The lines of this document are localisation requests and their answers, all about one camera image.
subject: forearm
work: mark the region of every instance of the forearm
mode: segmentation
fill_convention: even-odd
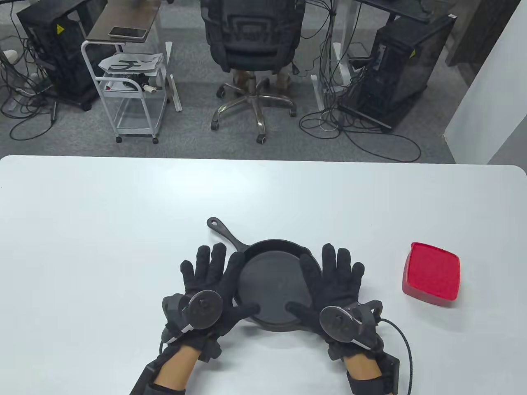
[[[163,365],[154,384],[172,390],[184,390],[200,353],[201,351],[182,345],[181,349]]]
[[[349,375],[355,380],[371,380],[382,376],[377,361],[367,358],[364,354],[357,354],[344,358]]]

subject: smartphone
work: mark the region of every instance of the smartphone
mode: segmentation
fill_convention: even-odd
[[[146,29],[134,29],[131,27],[115,26],[108,33],[110,37],[131,38],[133,40],[142,40],[147,35]]]

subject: chair backrest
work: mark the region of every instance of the chair backrest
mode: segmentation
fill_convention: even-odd
[[[278,72],[298,47],[304,11],[305,0],[201,0],[212,56],[227,72],[245,62]]]

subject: red container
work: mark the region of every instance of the red container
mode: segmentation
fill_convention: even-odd
[[[423,243],[412,243],[403,274],[403,292],[439,306],[457,299],[461,268],[457,255]]]

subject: white wall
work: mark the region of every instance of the white wall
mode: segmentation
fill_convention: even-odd
[[[445,130],[457,163],[488,163],[527,115],[526,38],[522,1]]]
[[[490,164],[514,164],[527,173],[527,116],[520,122],[498,152],[490,160]]]

